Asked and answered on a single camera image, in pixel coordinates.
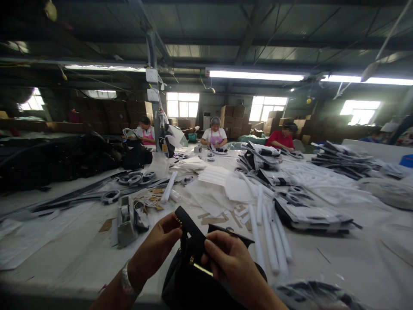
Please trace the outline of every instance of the white shirt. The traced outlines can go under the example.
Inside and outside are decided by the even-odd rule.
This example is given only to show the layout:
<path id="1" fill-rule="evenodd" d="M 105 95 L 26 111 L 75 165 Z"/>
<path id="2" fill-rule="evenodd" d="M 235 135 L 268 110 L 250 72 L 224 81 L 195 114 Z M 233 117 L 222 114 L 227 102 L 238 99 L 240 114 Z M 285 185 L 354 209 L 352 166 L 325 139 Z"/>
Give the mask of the white shirt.
<path id="1" fill-rule="evenodd" d="M 212 131 L 211 128 L 207 128 L 202 136 L 202 139 L 211 142 L 211 133 L 212 136 L 221 136 L 222 139 L 225 139 L 227 137 L 227 135 L 225 134 L 225 130 L 223 130 L 222 128 L 219 128 L 217 132 Z"/>
<path id="2" fill-rule="evenodd" d="M 142 127 L 136 128 L 136 129 L 135 129 L 135 133 L 136 133 L 136 135 L 137 135 L 139 138 L 142 138 L 142 137 L 143 137 Z M 145 136 L 150 136 L 151 133 L 152 133 L 152 136 L 153 136 L 154 139 L 155 139 L 155 129 L 154 129 L 153 126 L 150 126 L 150 127 L 148 128 L 148 130 L 145 130 Z"/>

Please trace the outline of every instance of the red shirt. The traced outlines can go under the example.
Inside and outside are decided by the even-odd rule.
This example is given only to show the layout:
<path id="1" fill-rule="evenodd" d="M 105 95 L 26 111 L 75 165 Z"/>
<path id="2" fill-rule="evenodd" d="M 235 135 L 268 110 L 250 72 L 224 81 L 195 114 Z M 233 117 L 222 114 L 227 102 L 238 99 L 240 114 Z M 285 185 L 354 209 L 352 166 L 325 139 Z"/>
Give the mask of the red shirt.
<path id="1" fill-rule="evenodd" d="M 281 130 L 274 131 L 268 138 L 267 142 L 265 143 L 265 146 L 272 146 L 276 149 L 280 149 L 279 147 L 271 144 L 271 142 L 273 141 L 277 141 L 278 143 L 281 143 L 282 145 L 285 145 L 286 147 L 294 148 L 293 136 L 289 135 L 287 137 L 284 137 L 283 132 Z"/>

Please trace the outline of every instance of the window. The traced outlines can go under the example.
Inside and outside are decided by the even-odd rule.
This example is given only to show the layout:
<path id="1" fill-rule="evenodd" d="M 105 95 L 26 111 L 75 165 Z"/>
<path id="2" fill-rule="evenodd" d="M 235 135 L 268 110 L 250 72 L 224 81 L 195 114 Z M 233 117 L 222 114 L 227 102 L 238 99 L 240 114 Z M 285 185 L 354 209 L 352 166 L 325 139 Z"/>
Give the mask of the window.
<path id="1" fill-rule="evenodd" d="M 271 111 L 284 111 L 287 100 L 284 97 L 254 97 L 250 121 L 266 121 Z"/>
<path id="2" fill-rule="evenodd" d="M 86 94 L 95 99 L 115 99 L 115 90 L 86 90 Z"/>
<path id="3" fill-rule="evenodd" d="M 380 101 L 346 100 L 340 115 L 353 115 L 349 125 L 366 125 L 370 123 L 379 106 Z"/>
<path id="4" fill-rule="evenodd" d="M 198 114 L 198 93 L 166 93 L 168 117 L 195 118 Z"/>
<path id="5" fill-rule="evenodd" d="M 34 88 L 30 99 L 22 103 L 20 107 L 23 110 L 43 110 L 42 104 L 44 104 L 42 95 L 38 88 Z"/>

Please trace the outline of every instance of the gold zipper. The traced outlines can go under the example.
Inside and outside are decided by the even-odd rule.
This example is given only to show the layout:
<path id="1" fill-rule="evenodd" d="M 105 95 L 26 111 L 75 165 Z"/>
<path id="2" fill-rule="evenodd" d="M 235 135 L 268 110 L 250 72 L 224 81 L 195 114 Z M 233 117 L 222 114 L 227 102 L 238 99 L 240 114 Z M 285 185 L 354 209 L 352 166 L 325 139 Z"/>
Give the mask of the gold zipper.
<path id="1" fill-rule="evenodd" d="M 200 265 L 198 265 L 197 263 L 194 262 L 194 257 L 191 257 L 191 260 L 189 261 L 189 263 L 194 266 L 195 268 L 198 268 L 200 271 L 205 272 L 207 275 L 214 277 L 214 274 L 208 270 L 206 270 L 205 268 L 201 267 Z"/>

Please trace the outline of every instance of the black hair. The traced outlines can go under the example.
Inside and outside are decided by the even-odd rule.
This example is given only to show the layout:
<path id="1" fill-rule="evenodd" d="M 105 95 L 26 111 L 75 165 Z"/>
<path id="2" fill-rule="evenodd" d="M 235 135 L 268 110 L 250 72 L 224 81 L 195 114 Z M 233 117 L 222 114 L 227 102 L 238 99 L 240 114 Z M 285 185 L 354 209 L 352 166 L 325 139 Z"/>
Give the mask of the black hair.
<path id="1" fill-rule="evenodd" d="M 291 130 L 292 132 L 297 132 L 298 131 L 297 125 L 293 122 L 289 122 L 289 123 L 284 124 L 283 129 L 288 129 L 288 130 Z"/>
<path id="2" fill-rule="evenodd" d="M 370 130 L 369 136 L 374 135 L 374 134 L 379 135 L 379 134 L 381 134 L 381 133 L 383 133 L 383 132 L 381 131 L 381 128 L 380 128 L 380 127 L 376 127 L 376 128 L 374 128 L 374 129 Z"/>
<path id="3" fill-rule="evenodd" d="M 139 121 L 145 125 L 150 125 L 151 124 L 151 120 L 149 119 L 149 117 L 147 116 L 142 116 Z"/>

